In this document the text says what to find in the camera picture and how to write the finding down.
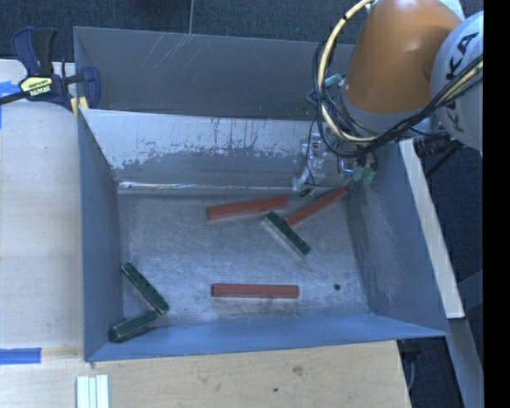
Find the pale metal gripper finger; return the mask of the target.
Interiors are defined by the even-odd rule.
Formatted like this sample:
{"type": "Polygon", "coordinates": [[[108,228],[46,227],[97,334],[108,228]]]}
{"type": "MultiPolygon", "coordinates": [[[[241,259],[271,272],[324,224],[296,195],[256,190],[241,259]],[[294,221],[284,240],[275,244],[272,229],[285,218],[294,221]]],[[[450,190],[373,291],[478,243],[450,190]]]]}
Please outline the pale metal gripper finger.
{"type": "Polygon", "coordinates": [[[320,139],[310,140],[307,148],[307,168],[310,172],[322,172],[326,160],[326,146],[320,139]]]}
{"type": "Polygon", "coordinates": [[[320,175],[309,166],[305,166],[302,172],[292,180],[292,189],[300,192],[307,188],[314,188],[320,185],[320,175]]]}

